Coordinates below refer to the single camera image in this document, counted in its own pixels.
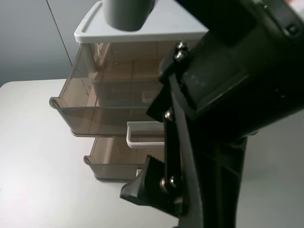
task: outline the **transparent brown drawer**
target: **transparent brown drawer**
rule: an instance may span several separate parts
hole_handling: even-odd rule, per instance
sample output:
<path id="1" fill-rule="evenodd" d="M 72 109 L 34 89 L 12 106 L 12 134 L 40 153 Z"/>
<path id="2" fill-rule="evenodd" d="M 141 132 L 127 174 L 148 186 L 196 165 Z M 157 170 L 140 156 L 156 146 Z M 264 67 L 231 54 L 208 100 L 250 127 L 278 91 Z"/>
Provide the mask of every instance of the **transparent brown drawer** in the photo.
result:
<path id="1" fill-rule="evenodd" d="M 76 136 L 124 137 L 127 121 L 152 120 L 145 113 L 162 86 L 159 63 L 175 43 L 81 44 L 50 105 Z"/>
<path id="2" fill-rule="evenodd" d="M 159 142 L 163 138 L 132 138 L 134 142 L 140 140 Z M 98 180 L 128 181 L 143 168 L 148 154 L 160 161 L 164 159 L 164 149 L 131 149 L 125 138 L 96 138 L 91 154 L 84 161 Z"/>

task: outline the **gray wall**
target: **gray wall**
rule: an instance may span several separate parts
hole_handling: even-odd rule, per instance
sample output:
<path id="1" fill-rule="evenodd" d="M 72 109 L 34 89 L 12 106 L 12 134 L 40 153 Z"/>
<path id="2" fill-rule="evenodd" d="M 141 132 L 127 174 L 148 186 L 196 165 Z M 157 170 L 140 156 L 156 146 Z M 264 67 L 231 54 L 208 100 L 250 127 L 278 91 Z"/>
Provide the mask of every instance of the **gray wall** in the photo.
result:
<path id="1" fill-rule="evenodd" d="M 68 55 L 73 62 L 79 44 L 75 41 L 74 32 L 81 20 L 98 2 L 97 0 L 48 0 Z"/>
<path id="2" fill-rule="evenodd" d="M 304 111 L 249 138 L 237 228 L 302 228 Z"/>
<path id="3" fill-rule="evenodd" d="M 0 1 L 0 86 L 66 78 L 67 52 L 45 0 Z"/>

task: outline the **white surface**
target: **white surface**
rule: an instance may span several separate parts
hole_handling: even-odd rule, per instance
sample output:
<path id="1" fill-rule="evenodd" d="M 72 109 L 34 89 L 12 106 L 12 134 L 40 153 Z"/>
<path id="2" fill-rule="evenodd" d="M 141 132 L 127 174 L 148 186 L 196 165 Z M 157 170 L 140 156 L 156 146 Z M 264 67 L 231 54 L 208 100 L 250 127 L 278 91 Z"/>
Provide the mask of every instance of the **white surface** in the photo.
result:
<path id="1" fill-rule="evenodd" d="M 78 43 L 140 42 L 199 39 L 208 30 L 173 0 L 159 0 L 139 31 L 125 32 L 104 20 L 102 2 L 97 2 L 74 35 Z"/>
<path id="2" fill-rule="evenodd" d="M 130 148 L 163 148 L 164 142 L 132 142 L 132 131 L 163 131 L 163 123 L 157 121 L 129 121 L 127 122 L 127 144 Z"/>
<path id="3" fill-rule="evenodd" d="M 71 135 L 48 105 L 64 80 L 0 88 L 1 228 L 172 228 L 177 220 L 119 198 L 83 162 L 93 138 Z M 302 228 L 304 112 L 249 139 L 238 228 Z"/>
<path id="4" fill-rule="evenodd" d="M 72 136 L 49 98 L 64 80 L 0 88 L 0 228 L 172 228 L 177 220 L 119 198 L 83 156 L 94 138 Z"/>

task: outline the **plastic drawer unit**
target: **plastic drawer unit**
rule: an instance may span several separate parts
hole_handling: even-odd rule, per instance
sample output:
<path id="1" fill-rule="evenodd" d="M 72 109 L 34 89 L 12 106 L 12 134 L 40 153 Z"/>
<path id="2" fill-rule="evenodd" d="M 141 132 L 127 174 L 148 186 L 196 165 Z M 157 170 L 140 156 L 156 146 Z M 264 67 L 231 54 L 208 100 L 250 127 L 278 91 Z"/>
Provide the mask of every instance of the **plastic drawer unit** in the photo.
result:
<path id="1" fill-rule="evenodd" d="M 151 138 L 150 141 L 161 141 L 162 138 Z M 96 138 L 89 156 L 84 161 L 92 169 L 96 179 L 101 181 L 129 181 L 143 168 L 147 155 L 160 161 L 164 159 L 163 149 L 128 147 L 125 138 Z"/>
<path id="2" fill-rule="evenodd" d="M 98 180 L 134 179 L 148 154 L 163 161 L 163 126 L 146 115 L 162 87 L 159 64 L 176 42 L 191 47 L 207 32 L 175 1 L 155 2 L 136 32 L 108 26 L 97 2 L 75 31 L 72 71 L 50 99 L 73 135 L 96 137 L 84 161 Z"/>
<path id="3" fill-rule="evenodd" d="M 145 112 L 161 88 L 161 59 L 177 41 L 192 45 L 207 30 L 170 0 L 157 1 L 136 32 L 108 26 L 102 9 L 97 2 L 75 31 L 72 72 L 50 105 L 76 136 L 123 137 L 128 121 L 151 121 Z"/>

